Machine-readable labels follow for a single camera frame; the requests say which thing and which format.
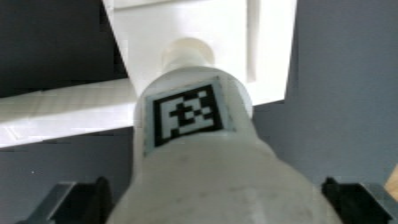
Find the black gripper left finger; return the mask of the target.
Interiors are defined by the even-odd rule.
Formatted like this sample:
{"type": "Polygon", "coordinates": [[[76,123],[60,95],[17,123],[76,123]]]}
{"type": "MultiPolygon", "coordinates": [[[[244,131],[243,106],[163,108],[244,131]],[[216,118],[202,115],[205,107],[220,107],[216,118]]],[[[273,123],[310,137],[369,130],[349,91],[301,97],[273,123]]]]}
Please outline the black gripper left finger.
{"type": "Polygon", "coordinates": [[[58,183],[24,220],[15,224],[104,224],[111,212],[109,183],[58,183]]]}

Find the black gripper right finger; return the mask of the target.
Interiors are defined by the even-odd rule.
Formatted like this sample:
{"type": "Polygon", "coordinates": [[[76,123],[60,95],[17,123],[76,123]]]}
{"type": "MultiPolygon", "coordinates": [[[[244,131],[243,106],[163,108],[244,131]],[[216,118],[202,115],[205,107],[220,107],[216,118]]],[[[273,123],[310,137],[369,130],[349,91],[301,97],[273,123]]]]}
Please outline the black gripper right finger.
{"type": "Polygon", "coordinates": [[[398,224],[398,201],[376,183],[340,183],[331,177],[321,193],[342,224],[398,224]]]}

